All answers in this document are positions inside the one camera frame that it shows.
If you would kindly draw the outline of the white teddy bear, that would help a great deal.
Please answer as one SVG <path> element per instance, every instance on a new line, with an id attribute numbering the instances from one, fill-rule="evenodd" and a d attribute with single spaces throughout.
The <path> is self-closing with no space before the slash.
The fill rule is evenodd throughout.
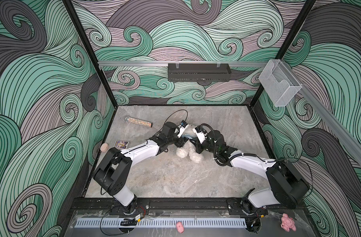
<path id="1" fill-rule="evenodd" d="M 188 128 L 185 130 L 185 134 L 193 134 L 193 129 L 195 128 L 195 125 L 189 124 Z M 176 149 L 176 155 L 179 158 L 186 158 L 189 157 L 190 160 L 194 163 L 201 163 L 204 160 L 204 156 L 202 154 L 199 154 L 196 152 L 196 147 L 191 143 L 191 140 L 187 140 L 186 143 Z"/>

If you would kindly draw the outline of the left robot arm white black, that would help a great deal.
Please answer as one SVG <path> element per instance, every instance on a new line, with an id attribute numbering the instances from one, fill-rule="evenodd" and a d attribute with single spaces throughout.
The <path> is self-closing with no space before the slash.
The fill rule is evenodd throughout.
<path id="1" fill-rule="evenodd" d="M 127 211 L 132 212 L 137 203 L 137 196 L 126 186 L 130 169 L 148 159 L 165 152 L 170 145 L 182 147 L 187 138 L 182 134 L 188 128 L 186 121 L 179 125 L 166 122 L 161 130 L 145 143 L 131 149 L 109 149 L 93 174 L 93 179 L 111 197 L 120 203 Z"/>

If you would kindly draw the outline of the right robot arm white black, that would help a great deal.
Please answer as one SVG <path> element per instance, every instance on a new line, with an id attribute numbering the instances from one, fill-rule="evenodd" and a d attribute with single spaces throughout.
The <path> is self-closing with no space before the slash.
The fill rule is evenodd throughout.
<path id="1" fill-rule="evenodd" d="M 219 166 L 241 168 L 268 181 L 268 188 L 259 191 L 251 189 L 244 195 L 242 206 L 246 212 L 277 204 L 294 209 L 310 189 L 308 182 L 288 161 L 260 158 L 230 147 L 218 130 L 207 132 L 197 127 L 193 133 L 196 138 L 192 143 L 197 153 L 208 151 Z"/>

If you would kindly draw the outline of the light blue fleece hoodie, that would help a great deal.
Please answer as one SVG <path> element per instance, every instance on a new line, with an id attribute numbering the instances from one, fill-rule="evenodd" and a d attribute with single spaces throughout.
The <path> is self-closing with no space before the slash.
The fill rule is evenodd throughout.
<path id="1" fill-rule="evenodd" d="M 196 140 L 198 140 L 198 138 L 197 138 L 197 135 L 195 134 L 195 133 L 193 133 L 193 134 L 183 134 L 182 135 L 182 137 L 185 137 L 185 138 L 187 138 L 188 140 L 193 140 L 193 141 L 196 141 Z"/>

